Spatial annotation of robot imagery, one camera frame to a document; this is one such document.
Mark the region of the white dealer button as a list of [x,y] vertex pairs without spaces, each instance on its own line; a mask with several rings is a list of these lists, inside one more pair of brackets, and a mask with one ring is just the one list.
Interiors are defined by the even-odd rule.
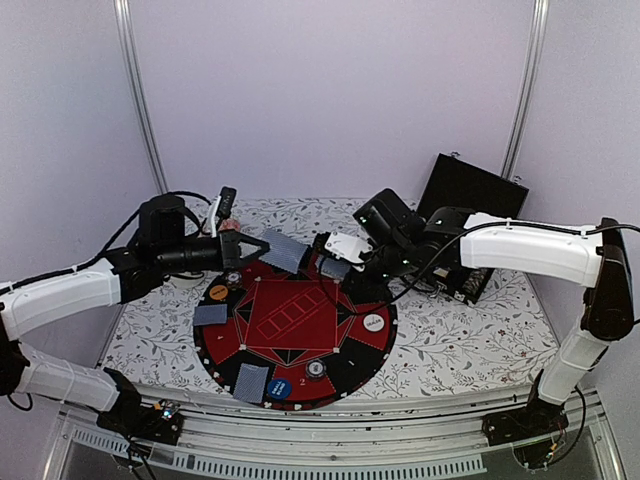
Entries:
[[371,313],[363,317],[362,325],[369,333],[380,333],[387,326],[387,320],[379,314]]

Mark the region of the orange big blind button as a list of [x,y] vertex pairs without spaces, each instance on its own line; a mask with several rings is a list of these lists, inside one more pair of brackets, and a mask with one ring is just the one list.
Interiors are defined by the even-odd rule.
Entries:
[[209,297],[215,301],[224,301],[229,295],[229,289],[222,284],[213,285],[209,292]]

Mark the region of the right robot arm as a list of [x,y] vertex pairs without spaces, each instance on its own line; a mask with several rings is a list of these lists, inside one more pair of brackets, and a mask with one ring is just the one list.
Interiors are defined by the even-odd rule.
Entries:
[[444,206],[424,219],[391,189],[376,194],[353,217],[366,236],[335,234],[330,250],[371,281],[432,276],[438,269],[497,269],[582,288],[581,315],[537,375],[526,404],[511,415],[524,435],[537,436],[561,423],[574,388],[636,324],[622,237],[628,227],[613,218],[561,226]]

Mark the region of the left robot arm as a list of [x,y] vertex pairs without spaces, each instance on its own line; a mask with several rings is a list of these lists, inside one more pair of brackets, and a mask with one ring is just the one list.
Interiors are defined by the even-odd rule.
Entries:
[[119,371],[88,369],[40,352],[21,337],[39,327],[98,307],[124,305],[161,287],[173,275],[239,270],[269,250],[267,242],[222,230],[235,192],[223,188],[201,221],[186,193],[142,203],[126,246],[112,240],[90,260],[1,288],[1,393],[39,395],[108,413],[128,434],[148,426],[136,387]]

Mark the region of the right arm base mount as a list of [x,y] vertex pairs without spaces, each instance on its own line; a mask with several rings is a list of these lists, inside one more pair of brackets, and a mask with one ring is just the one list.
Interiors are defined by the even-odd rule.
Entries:
[[490,446],[527,440],[513,453],[516,461],[529,470],[550,464],[558,444],[550,435],[561,435],[568,426],[563,406],[547,403],[536,396],[531,396],[523,407],[482,418],[482,432]]

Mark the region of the blue playing card deck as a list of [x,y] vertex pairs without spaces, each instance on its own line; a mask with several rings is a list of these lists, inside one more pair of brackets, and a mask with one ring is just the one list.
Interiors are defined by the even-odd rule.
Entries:
[[338,281],[342,281],[351,270],[350,264],[327,257],[317,260],[316,266],[321,275]]

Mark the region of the blue small blind button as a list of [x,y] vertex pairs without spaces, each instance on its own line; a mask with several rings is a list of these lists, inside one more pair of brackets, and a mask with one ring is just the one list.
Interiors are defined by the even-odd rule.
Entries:
[[292,390],[292,384],[287,379],[274,378],[268,383],[266,394],[275,400],[285,400],[291,395]]

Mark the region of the small poker chip stack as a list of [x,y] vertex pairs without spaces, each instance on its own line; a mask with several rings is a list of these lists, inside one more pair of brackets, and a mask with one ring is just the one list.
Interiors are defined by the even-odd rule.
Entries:
[[305,377],[309,381],[320,381],[326,377],[327,366],[320,359],[314,359],[305,365]]

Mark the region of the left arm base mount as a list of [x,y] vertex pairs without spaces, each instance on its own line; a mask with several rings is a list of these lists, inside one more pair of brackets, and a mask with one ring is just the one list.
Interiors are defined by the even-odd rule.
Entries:
[[180,404],[162,399],[152,406],[145,406],[140,393],[122,373],[110,368],[104,372],[115,381],[118,396],[110,410],[98,413],[96,425],[125,439],[176,446],[184,424]]

